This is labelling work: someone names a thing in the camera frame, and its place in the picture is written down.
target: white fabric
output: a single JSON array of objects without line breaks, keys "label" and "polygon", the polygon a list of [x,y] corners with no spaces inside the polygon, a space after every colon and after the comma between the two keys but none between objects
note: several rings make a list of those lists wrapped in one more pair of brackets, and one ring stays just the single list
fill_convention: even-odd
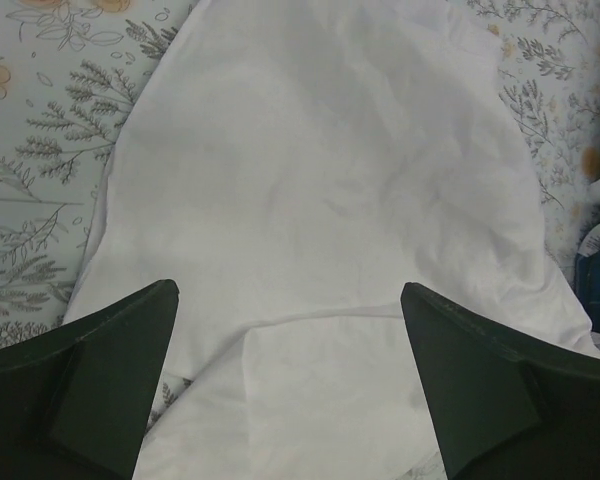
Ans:
[{"label": "white fabric", "polygon": [[120,135],[67,314],[178,282],[165,367],[196,381],[139,480],[393,480],[430,454],[407,281],[600,356],[544,253],[496,51],[442,0],[194,10]]},{"label": "white fabric", "polygon": [[395,480],[436,449],[414,378],[402,319],[250,330],[149,432],[134,480]]}]

